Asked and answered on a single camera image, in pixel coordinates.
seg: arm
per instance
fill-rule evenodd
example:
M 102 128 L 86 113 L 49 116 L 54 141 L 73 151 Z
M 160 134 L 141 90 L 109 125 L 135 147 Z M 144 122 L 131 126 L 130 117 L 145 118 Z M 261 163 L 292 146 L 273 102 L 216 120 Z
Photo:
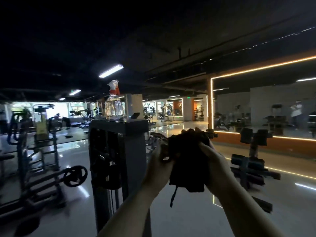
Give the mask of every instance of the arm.
M 200 143 L 208 156 L 210 180 L 207 188 L 219 199 L 236 237 L 281 237 L 283 234 L 235 179 L 227 161 L 214 149 Z
M 142 236 L 148 209 L 167 184 L 172 171 L 173 161 L 165 160 L 166 151 L 168 152 L 168 148 L 165 145 L 159 144 L 156 147 L 140 189 L 124 201 L 98 237 Z

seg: forearm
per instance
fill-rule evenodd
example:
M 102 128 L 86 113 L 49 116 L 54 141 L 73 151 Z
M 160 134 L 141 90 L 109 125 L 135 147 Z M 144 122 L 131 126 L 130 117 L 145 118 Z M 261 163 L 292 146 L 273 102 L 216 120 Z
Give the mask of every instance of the forearm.
M 111 217 L 99 232 L 98 237 L 138 237 L 142 236 L 148 209 L 155 196 L 141 188 L 131 196 Z
M 232 182 L 229 192 L 218 198 L 236 237 L 283 236 L 238 182 Z

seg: plastic bottle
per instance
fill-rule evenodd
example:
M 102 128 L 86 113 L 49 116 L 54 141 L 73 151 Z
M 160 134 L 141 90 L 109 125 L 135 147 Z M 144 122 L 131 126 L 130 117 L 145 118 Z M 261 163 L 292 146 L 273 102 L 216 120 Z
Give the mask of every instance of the plastic bottle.
M 124 114 L 122 102 L 118 97 L 120 95 L 119 82 L 118 80 L 112 80 L 108 85 L 110 86 L 110 96 L 106 100 L 105 115 L 107 119 L 117 120 Z

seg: glossy floor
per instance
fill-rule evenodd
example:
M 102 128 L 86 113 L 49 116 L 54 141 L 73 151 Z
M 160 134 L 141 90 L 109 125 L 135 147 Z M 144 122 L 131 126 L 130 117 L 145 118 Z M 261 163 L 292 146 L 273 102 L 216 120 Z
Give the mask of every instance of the glossy floor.
M 207 128 L 203 122 L 185 122 L 154 128 L 166 136 L 178 134 L 182 129 L 198 126 Z M 215 145 L 226 157 L 232 153 L 247 155 L 245 148 Z M 58 145 L 62 168 L 83 165 L 89 168 L 88 141 L 77 141 Z M 267 178 L 264 187 L 255 186 L 251 195 L 273 204 L 273 212 L 266 214 L 286 236 L 315 236 L 316 227 L 316 163 L 310 160 L 285 155 L 259 152 L 270 168 L 280 171 L 281 180 Z M 81 187 L 64 187 L 68 206 L 61 210 L 41 213 L 41 222 L 30 236 L 96 236 L 93 195 L 88 179 Z M 180 188 L 170 208 L 175 187 L 167 185 L 154 200 L 151 210 L 152 236 L 233 236 L 219 201 L 205 191 L 189 193 Z M 14 183 L 3 190 L 12 196 L 18 195 Z M 10 200 L 4 195 L 1 200 Z M 1 236 L 13 236 L 20 221 L 0 227 Z

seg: orange wall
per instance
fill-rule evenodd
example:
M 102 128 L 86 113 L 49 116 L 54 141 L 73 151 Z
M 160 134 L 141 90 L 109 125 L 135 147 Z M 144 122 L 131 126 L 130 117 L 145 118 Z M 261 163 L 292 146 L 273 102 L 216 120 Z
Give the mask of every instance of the orange wall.
M 218 132 L 218 138 L 214 138 L 213 141 L 249 147 L 249 144 L 240 143 L 240 134 L 229 132 Z M 316 156 L 316 141 L 314 140 L 268 138 L 267 144 L 267 146 L 260 146 L 259 148 L 276 150 L 292 155 Z

